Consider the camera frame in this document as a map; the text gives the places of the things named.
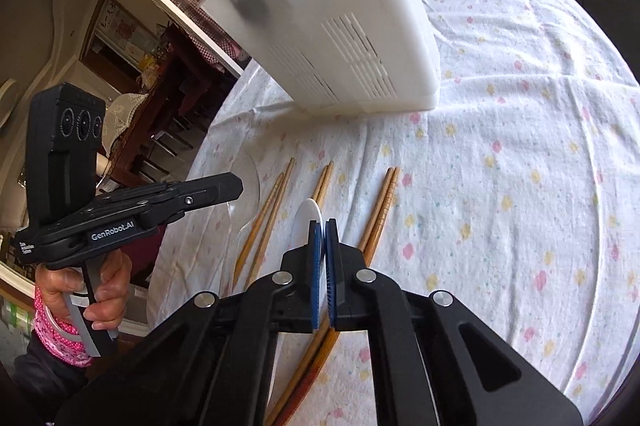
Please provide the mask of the pink patterned sleeve forearm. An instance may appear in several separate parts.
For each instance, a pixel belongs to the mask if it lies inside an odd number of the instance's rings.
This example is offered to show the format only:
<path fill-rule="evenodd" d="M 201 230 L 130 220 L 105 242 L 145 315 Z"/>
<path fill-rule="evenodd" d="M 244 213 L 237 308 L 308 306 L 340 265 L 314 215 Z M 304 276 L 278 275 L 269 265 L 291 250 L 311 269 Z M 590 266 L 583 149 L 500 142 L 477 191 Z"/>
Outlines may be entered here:
<path fill-rule="evenodd" d="M 50 354 L 75 368 L 88 368 L 92 357 L 87 354 L 77 328 L 59 321 L 44 304 L 41 290 L 35 289 L 35 332 Z"/>

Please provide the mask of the person's left hand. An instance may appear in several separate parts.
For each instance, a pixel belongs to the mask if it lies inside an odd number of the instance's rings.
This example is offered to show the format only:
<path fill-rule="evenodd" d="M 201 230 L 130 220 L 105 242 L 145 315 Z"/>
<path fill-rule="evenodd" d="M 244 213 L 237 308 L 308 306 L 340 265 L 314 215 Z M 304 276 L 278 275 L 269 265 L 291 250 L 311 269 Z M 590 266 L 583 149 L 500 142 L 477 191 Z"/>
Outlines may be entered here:
<path fill-rule="evenodd" d="M 94 330 L 116 330 L 122 323 L 128 299 L 131 268 L 130 258 L 120 249 L 113 250 L 106 256 L 100 270 L 101 284 L 93 290 L 96 301 L 84 312 L 85 318 L 91 322 Z M 52 271 L 39 264 L 35 278 L 43 305 L 50 310 L 55 319 L 72 323 L 64 294 L 81 290 L 84 285 L 82 275 L 73 269 Z"/>

